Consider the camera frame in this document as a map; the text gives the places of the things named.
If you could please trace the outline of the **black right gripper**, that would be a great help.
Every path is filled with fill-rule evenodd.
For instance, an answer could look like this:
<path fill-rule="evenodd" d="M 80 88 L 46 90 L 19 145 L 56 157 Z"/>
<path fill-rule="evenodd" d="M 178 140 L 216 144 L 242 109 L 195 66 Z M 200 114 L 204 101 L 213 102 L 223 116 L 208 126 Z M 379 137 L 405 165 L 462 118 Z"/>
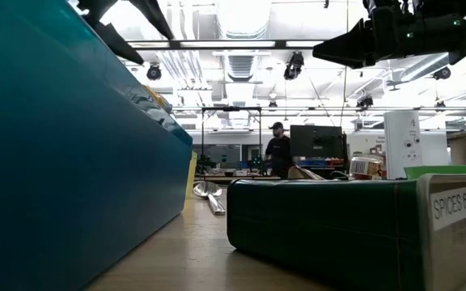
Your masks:
<path fill-rule="evenodd" d="M 466 57 L 466 1 L 364 0 L 369 19 L 313 47 L 312 56 L 351 69 L 402 57 L 447 53 L 454 65 Z M 348 49 L 364 37 L 362 57 Z"/>

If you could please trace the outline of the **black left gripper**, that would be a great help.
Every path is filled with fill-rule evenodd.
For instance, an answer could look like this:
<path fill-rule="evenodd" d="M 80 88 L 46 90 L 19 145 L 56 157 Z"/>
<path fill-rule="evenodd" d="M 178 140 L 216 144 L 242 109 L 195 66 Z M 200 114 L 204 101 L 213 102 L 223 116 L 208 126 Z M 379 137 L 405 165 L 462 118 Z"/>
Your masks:
<path fill-rule="evenodd" d="M 173 40 L 174 35 L 157 0 L 129 0 L 149 21 L 150 24 L 168 40 Z M 99 21 L 101 17 L 117 2 L 117 0 L 79 0 L 77 7 L 88 10 L 86 18 L 89 21 Z M 142 65 L 143 58 L 132 48 L 109 23 L 103 25 L 97 23 L 93 29 L 103 42 L 118 56 L 136 64 Z"/>

